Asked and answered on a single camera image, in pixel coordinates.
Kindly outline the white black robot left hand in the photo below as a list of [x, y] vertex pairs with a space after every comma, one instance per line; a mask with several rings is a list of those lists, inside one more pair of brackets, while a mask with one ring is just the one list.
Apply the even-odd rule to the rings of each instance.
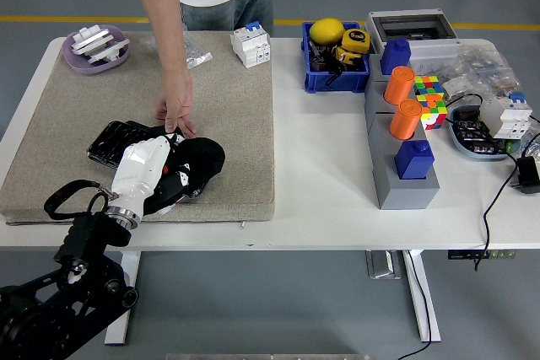
[[158, 136], [126, 148], [116, 170], [111, 191], [118, 197], [107, 212], [123, 212], [128, 217], [166, 212], [186, 194], [190, 167], [167, 163], [181, 136]]

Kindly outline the person's right hand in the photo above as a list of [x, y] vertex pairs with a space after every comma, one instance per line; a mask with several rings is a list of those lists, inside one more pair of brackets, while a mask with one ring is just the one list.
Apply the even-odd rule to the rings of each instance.
[[180, 129], [194, 138], [197, 128], [191, 120], [193, 81], [187, 68], [164, 70], [163, 83], [154, 105], [154, 119], [167, 133]]

